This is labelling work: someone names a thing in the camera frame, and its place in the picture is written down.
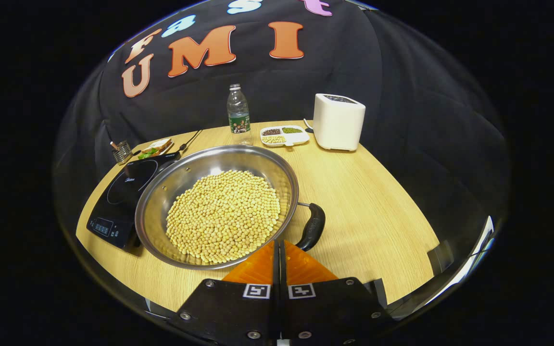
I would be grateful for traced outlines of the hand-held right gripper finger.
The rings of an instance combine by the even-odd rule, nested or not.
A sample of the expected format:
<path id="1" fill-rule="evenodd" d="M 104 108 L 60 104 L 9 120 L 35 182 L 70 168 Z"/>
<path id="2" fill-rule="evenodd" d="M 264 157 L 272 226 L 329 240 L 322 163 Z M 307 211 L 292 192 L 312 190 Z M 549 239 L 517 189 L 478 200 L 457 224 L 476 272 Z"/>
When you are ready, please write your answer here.
<path id="1" fill-rule="evenodd" d="M 268 258 L 268 284 L 206 279 L 169 320 L 169 326 L 203 346 L 274 346 L 279 337 L 277 241 Z"/>
<path id="2" fill-rule="evenodd" d="M 279 242 L 280 337 L 290 346 L 371 346 L 393 318 L 355 277 L 288 284 L 287 248 Z"/>

